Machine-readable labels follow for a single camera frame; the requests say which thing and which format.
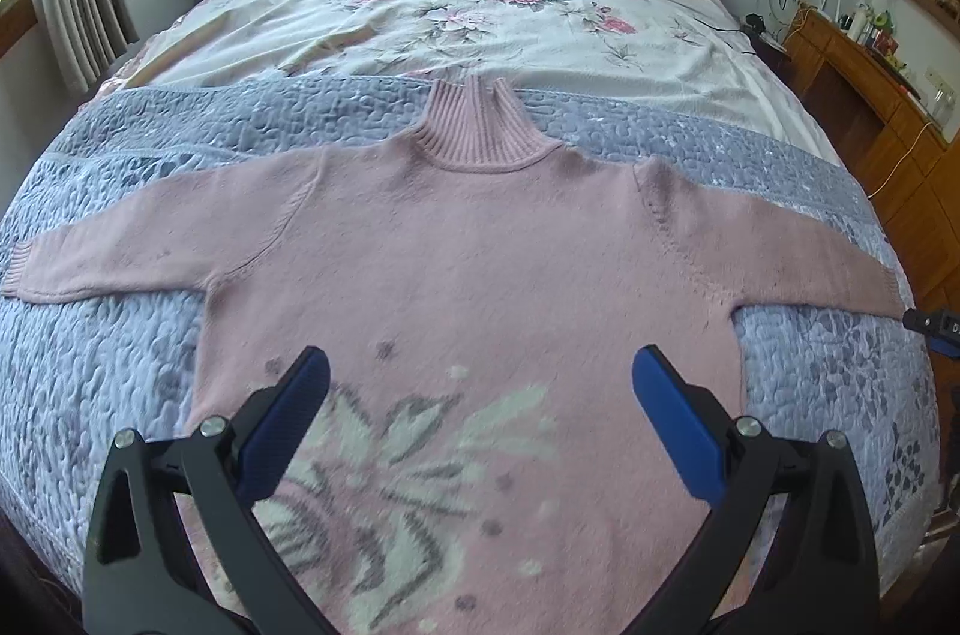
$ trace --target wall socket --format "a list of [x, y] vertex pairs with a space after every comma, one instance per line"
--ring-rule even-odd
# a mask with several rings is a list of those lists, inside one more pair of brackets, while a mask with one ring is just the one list
[[938, 73], [938, 71], [936, 71], [933, 67], [926, 68], [925, 78], [930, 81], [930, 84], [933, 86], [935, 91], [943, 90], [945, 92], [949, 92], [954, 96], [954, 98], [956, 98], [956, 92], [953, 90], [952, 85], [949, 85], [949, 83], [944, 80], [943, 76], [941, 76], [941, 74]]

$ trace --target window sill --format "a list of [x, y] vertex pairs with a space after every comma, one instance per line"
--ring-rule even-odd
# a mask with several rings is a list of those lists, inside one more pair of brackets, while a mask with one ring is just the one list
[[32, 0], [0, 1], [0, 58], [37, 24]]

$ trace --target gray quilted bedspread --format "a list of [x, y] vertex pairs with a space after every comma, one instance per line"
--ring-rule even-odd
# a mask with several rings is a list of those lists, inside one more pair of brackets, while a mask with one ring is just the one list
[[[102, 210], [175, 172], [339, 140], [363, 145], [411, 124], [428, 85], [395, 77], [302, 76], [224, 89], [118, 92], [75, 116], [0, 225], [13, 242]], [[909, 288], [863, 192], [845, 170], [762, 135], [616, 100], [520, 92], [554, 137], [612, 161], [659, 154], [691, 179], [749, 191], [825, 221]], [[181, 432], [200, 296], [109, 296], [66, 306], [0, 300], [0, 506], [38, 554], [80, 587], [88, 517], [112, 434]], [[809, 306], [734, 318], [750, 413], [772, 432], [847, 432], [870, 504], [884, 588], [920, 541], [937, 498], [932, 374], [898, 322]], [[769, 536], [774, 511], [768, 514]]]

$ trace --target metal bolt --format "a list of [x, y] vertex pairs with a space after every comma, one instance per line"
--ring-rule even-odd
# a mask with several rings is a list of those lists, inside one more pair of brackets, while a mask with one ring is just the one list
[[831, 429], [827, 432], [827, 445], [830, 448], [847, 448], [847, 436], [843, 432], [837, 432], [836, 429]]
[[227, 419], [223, 416], [208, 416], [200, 423], [200, 434], [203, 437], [216, 437], [224, 429], [227, 429]]
[[736, 420], [736, 430], [740, 432], [743, 437], [757, 437], [762, 429], [762, 424], [752, 416], [740, 416], [740, 418]]
[[127, 448], [133, 445], [134, 440], [136, 440], [136, 432], [132, 429], [121, 429], [113, 436], [113, 445], [117, 448]]

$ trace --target sweater sleeve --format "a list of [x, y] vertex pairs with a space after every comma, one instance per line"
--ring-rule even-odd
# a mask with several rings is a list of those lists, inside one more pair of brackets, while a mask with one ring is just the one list
[[319, 167], [320, 151], [294, 150], [156, 181], [101, 213], [18, 242], [0, 294], [55, 304], [202, 290], [277, 239]]
[[731, 309], [904, 312], [894, 273], [826, 224], [752, 194], [699, 186], [661, 160], [637, 165], [635, 174], [661, 233]]

